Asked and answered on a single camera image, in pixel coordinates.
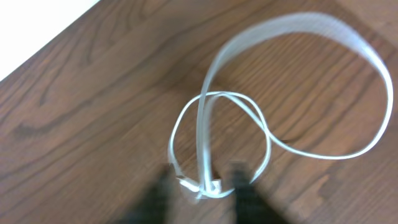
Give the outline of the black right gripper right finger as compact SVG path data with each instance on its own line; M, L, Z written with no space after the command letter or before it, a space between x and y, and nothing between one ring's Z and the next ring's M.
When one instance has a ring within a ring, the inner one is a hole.
M250 182L246 167L233 164L234 208L236 224L289 224L268 201L262 197L256 185Z

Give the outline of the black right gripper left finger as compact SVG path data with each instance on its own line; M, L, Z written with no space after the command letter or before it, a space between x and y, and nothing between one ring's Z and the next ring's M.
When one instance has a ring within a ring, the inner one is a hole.
M165 165L139 200L114 222L117 224L166 224L172 203L174 171L173 165Z

